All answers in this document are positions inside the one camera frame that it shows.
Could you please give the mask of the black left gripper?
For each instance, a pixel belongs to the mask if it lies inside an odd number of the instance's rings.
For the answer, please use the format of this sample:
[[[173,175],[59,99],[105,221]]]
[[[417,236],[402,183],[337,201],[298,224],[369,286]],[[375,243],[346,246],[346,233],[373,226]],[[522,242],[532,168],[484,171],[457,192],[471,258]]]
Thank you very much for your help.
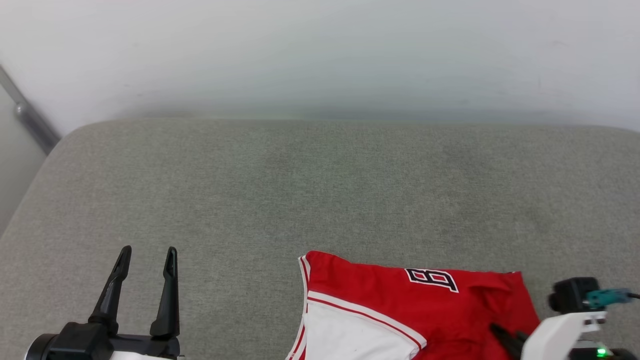
[[[150,335],[119,335],[117,321],[122,283],[128,276],[132,247],[124,246],[110,271],[88,321],[68,322],[60,333],[42,333],[25,353],[26,360],[178,360],[181,347],[178,251],[167,250],[156,319]]]

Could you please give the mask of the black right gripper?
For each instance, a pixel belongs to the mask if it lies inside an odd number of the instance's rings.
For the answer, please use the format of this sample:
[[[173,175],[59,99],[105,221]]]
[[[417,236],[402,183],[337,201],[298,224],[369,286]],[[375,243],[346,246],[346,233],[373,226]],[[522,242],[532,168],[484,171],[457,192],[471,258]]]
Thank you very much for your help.
[[[525,332],[510,333],[496,323],[491,323],[490,331],[505,350],[510,360],[520,360],[522,349],[530,337]],[[578,341],[570,350],[570,360],[638,360],[639,357],[625,348],[610,348],[597,341]]]

